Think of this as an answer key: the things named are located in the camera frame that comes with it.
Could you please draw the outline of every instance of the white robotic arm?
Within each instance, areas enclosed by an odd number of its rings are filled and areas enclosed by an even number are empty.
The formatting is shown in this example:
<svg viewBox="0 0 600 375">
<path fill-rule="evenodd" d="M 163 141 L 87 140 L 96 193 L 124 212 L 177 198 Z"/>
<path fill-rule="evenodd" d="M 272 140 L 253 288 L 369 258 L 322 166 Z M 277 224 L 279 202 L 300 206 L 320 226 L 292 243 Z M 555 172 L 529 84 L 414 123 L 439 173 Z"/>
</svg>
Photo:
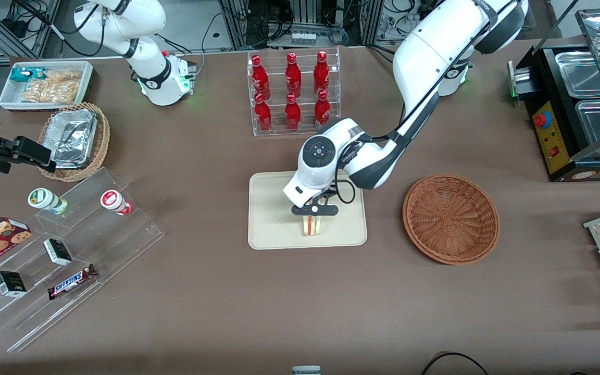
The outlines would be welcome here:
<svg viewBox="0 0 600 375">
<path fill-rule="evenodd" d="M 138 75 L 143 93 L 156 105 L 170 105 L 191 92 L 188 63 L 164 56 L 148 35 L 164 29 L 166 13 L 157 0 L 94 0 L 76 8 L 76 28 L 89 41 L 122 55 Z"/>
<path fill-rule="evenodd" d="M 365 133 L 352 119 L 329 123 L 303 144 L 298 170 L 284 187 L 286 197 L 296 207 L 303 208 L 308 201 L 331 189 L 340 168 L 359 188 L 381 186 L 436 108 L 440 89 L 444 93 L 457 89 L 474 48 L 492 53 L 514 40 L 528 6 L 527 0 L 441 3 L 395 52 L 393 73 L 405 105 L 399 126 L 385 137 L 377 138 Z M 383 140 L 388 140 L 383 147 L 377 145 Z M 316 209 L 312 213 L 320 214 Z"/>
</svg>

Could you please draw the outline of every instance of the red bottle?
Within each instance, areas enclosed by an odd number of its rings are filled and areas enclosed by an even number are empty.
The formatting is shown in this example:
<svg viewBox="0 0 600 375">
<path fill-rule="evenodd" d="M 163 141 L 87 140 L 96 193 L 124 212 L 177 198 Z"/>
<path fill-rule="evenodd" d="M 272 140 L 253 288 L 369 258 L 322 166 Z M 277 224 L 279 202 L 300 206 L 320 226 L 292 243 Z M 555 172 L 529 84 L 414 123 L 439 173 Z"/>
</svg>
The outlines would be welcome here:
<svg viewBox="0 0 600 375">
<path fill-rule="evenodd" d="M 267 78 L 267 72 L 265 68 L 260 64 L 260 56 L 252 56 L 252 65 L 254 69 L 252 71 L 252 80 L 254 81 L 254 88 L 257 93 L 262 93 L 264 100 L 270 99 L 270 81 Z"/>
<path fill-rule="evenodd" d="M 295 94 L 286 95 L 286 128 L 292 133 L 300 130 L 300 106 L 295 102 Z"/>
<path fill-rule="evenodd" d="M 260 131 L 263 133 L 269 133 L 272 131 L 272 115 L 270 114 L 270 107 L 265 104 L 263 93 L 256 93 L 254 95 L 254 113 L 256 114 L 256 121 L 259 124 Z"/>
<path fill-rule="evenodd" d="M 297 56 L 293 52 L 286 55 L 286 87 L 296 99 L 302 95 L 302 73 L 297 64 Z"/>
<path fill-rule="evenodd" d="M 314 105 L 314 125 L 317 129 L 323 128 L 330 119 L 330 104 L 326 89 L 319 90 L 319 100 Z"/>
<path fill-rule="evenodd" d="M 314 67 L 314 94 L 319 95 L 319 90 L 328 90 L 330 68 L 328 67 L 328 54 L 319 51 L 316 56 L 316 67 Z"/>
</svg>

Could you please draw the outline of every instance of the brown tablecloth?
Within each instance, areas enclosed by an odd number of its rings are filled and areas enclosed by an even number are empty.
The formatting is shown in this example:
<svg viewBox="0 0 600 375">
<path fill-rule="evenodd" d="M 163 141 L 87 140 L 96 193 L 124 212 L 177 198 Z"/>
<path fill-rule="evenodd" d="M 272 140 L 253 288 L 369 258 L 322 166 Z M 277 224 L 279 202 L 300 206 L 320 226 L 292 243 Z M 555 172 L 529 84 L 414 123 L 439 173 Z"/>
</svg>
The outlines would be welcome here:
<svg viewBox="0 0 600 375">
<path fill-rule="evenodd" d="M 600 259 L 581 224 L 600 216 L 600 183 L 548 183 L 531 123 L 507 97 L 508 60 L 531 45 L 474 56 L 388 182 L 365 192 L 360 247 L 257 252 L 247 244 L 248 180 L 296 168 L 304 138 L 252 136 L 246 53 L 210 55 L 190 99 L 155 107 L 123 60 L 97 59 L 90 100 L 112 128 L 105 166 L 167 233 L 0 373 L 419 373 L 439 351 L 490 373 L 600 374 Z M 342 115 L 374 135 L 398 121 L 391 67 L 344 48 Z M 36 138 L 48 114 L 2 111 L 0 135 Z M 496 249 L 443 266 L 403 230 L 410 185 L 469 178 L 498 208 Z M 0 174 L 0 216 L 33 216 L 26 195 L 63 193 L 35 168 Z M 462 359 L 431 373 L 477 373 Z"/>
</svg>

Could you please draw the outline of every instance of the tiered acrylic display stand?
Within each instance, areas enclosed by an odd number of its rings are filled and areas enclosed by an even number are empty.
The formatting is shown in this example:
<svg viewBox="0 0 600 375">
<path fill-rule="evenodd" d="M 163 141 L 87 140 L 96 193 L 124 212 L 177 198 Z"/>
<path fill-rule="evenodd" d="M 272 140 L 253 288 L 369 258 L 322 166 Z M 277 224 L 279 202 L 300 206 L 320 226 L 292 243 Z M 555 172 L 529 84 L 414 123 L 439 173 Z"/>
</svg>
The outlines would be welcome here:
<svg viewBox="0 0 600 375">
<path fill-rule="evenodd" d="M 314 126 L 314 105 L 316 104 L 316 95 L 314 94 L 314 66 L 316 66 L 316 55 L 319 51 L 326 51 L 328 54 L 328 66 L 330 68 L 328 102 L 330 103 L 330 119 L 336 119 L 341 114 L 341 91 L 340 91 L 340 50 L 338 48 L 308 48 L 294 51 L 297 54 L 297 64 L 302 72 L 302 95 L 297 103 L 302 113 L 300 129 L 293 133 L 286 128 L 286 54 L 279 54 L 274 50 L 250 52 L 247 62 L 247 79 L 249 85 L 249 105 L 252 108 L 252 126 L 254 135 L 289 135 L 289 134 L 314 134 L 317 129 Z M 254 113 L 254 94 L 256 90 L 252 80 L 252 56 L 260 55 L 262 66 L 265 68 L 270 81 L 271 97 L 267 100 L 272 114 L 273 130 L 269 133 L 263 133 L 256 121 Z"/>
<path fill-rule="evenodd" d="M 0 258 L 0 270 L 20 273 L 27 288 L 19 298 L 0 293 L 0 335 L 9 352 L 24 349 L 164 236 L 136 206 L 126 187 L 119 177 L 101 168 L 62 195 L 69 203 L 63 215 L 40 211 L 27 220 L 33 237 Z M 133 203 L 133 212 L 119 216 L 103 208 L 99 199 L 106 190 L 121 192 Z M 43 247 L 48 238 L 64 242 L 73 258 L 68 266 L 50 262 Z M 49 300 L 48 288 L 90 264 L 98 275 Z"/>
</svg>

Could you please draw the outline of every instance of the wicker basket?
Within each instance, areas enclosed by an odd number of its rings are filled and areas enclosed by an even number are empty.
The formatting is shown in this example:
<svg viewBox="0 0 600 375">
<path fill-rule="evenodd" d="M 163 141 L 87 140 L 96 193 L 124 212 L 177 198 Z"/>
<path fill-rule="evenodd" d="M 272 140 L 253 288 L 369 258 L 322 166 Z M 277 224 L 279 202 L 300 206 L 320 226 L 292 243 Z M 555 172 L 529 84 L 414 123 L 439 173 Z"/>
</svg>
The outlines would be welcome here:
<svg viewBox="0 0 600 375">
<path fill-rule="evenodd" d="M 108 152 L 108 142 L 110 141 L 110 125 L 108 124 L 108 119 L 103 116 L 103 112 L 96 105 L 90 103 L 71 105 L 70 107 L 60 109 L 60 111 L 77 111 L 79 109 L 89 109 L 98 115 L 98 124 L 94 145 L 91 150 L 90 163 L 83 169 L 57 169 L 54 173 L 48 173 L 47 171 L 40 169 L 45 177 L 52 178 L 53 180 L 62 180 L 64 182 L 76 182 L 90 177 L 102 166 L 105 154 Z M 49 124 L 50 119 L 45 122 L 43 130 L 41 130 L 41 136 L 39 137 L 39 143 L 41 144 L 43 144 L 45 132 L 48 130 Z"/>
<path fill-rule="evenodd" d="M 497 244 L 499 217 L 475 183 L 453 174 L 417 181 L 404 199 L 404 227 L 427 256 L 445 264 L 471 264 Z"/>
</svg>

